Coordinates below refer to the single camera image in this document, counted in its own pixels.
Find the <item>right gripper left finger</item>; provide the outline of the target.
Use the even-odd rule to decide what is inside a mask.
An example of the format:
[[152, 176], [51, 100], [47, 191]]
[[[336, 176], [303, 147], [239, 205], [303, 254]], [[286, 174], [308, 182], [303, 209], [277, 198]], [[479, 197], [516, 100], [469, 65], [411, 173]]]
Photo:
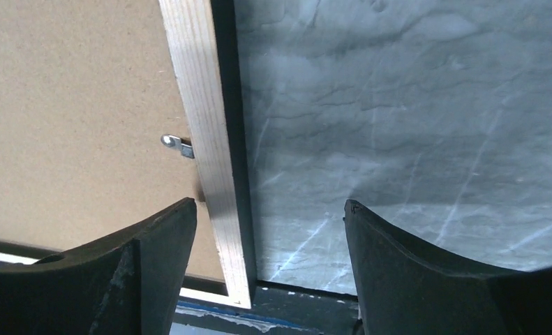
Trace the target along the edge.
[[184, 198], [32, 265], [0, 266], [0, 334], [168, 334], [196, 227]]

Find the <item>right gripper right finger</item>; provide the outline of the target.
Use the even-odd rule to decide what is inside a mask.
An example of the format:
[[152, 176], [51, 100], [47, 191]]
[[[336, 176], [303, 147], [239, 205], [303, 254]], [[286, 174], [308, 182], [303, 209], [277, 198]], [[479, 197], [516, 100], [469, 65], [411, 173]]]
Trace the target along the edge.
[[344, 224], [360, 334], [552, 334], [552, 267], [465, 258], [356, 200], [345, 203]]

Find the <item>brown backing board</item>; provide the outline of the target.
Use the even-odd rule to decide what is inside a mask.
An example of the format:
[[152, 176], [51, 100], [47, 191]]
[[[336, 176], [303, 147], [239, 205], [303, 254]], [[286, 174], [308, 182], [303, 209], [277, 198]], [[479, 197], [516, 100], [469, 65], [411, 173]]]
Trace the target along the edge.
[[200, 199], [157, 1], [0, 1], [0, 241], [64, 251]]

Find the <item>wooden picture frame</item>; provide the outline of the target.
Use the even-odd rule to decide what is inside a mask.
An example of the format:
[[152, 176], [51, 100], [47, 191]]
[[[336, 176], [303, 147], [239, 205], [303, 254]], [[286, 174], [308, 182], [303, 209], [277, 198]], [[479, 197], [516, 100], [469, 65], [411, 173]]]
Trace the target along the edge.
[[[188, 273], [208, 279], [210, 288], [182, 289], [183, 297], [238, 308], [250, 308], [255, 289], [253, 229], [248, 217], [248, 180], [244, 167], [234, 167], [229, 112], [240, 113], [237, 61], [220, 59], [218, 15], [234, 23], [232, 3], [157, 1], [189, 136], [161, 136], [161, 142], [195, 163], [199, 180], [199, 226]], [[29, 264], [52, 252], [13, 244], [20, 251], [0, 251], [0, 260]]]

